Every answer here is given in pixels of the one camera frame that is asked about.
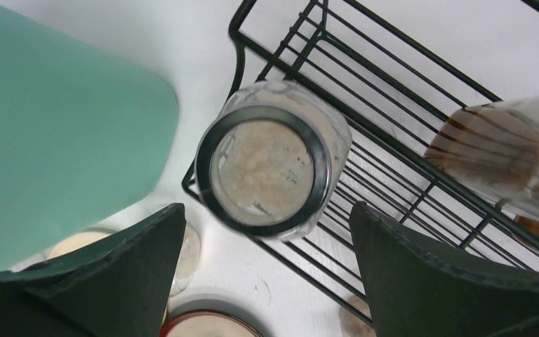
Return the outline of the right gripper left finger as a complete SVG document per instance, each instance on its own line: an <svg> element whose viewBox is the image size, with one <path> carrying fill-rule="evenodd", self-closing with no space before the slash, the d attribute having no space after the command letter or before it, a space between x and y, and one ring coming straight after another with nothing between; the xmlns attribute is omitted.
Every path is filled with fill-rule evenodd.
<svg viewBox="0 0 539 337"><path fill-rule="evenodd" d="M0 336L158 336L185 227L174 203L71 253L0 272Z"/></svg>

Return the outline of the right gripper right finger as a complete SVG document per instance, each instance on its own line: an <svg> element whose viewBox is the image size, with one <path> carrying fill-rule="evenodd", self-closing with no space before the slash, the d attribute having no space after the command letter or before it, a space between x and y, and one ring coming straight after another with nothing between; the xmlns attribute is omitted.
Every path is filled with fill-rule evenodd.
<svg viewBox="0 0 539 337"><path fill-rule="evenodd" d="M539 336L539 272L476 257L363 202L348 223L378 336Z"/></svg>

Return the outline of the glass jar with rice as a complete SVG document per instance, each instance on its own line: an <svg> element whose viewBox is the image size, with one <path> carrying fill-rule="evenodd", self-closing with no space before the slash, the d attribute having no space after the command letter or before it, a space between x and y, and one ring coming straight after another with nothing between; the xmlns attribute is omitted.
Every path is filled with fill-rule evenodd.
<svg viewBox="0 0 539 337"><path fill-rule="evenodd" d="M48 250L46 257L50 260L58 256L63 256L96 241L100 241L116 232L117 230L111 227L92 227L57 243ZM177 296L189 286L189 283L197 270L200 254L201 242L199 234L189 222L186 222L182 246L178 256L178 263L169 293L170 298Z"/></svg>

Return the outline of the gold spout oil bottle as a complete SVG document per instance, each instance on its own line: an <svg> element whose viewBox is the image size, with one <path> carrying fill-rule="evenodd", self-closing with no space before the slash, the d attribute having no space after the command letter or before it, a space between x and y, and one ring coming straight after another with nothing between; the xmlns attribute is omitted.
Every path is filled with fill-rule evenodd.
<svg viewBox="0 0 539 337"><path fill-rule="evenodd" d="M539 220L539 96L455 111L424 158L483 197Z"/></svg>

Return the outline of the glass jar with grains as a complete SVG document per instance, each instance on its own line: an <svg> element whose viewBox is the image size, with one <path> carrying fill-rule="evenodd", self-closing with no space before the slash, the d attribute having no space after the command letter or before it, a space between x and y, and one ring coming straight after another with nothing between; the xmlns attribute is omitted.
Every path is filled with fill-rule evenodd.
<svg viewBox="0 0 539 337"><path fill-rule="evenodd" d="M352 146L344 116L301 85L259 81L233 93L199 143L201 202L225 226L288 241L319 222Z"/></svg>

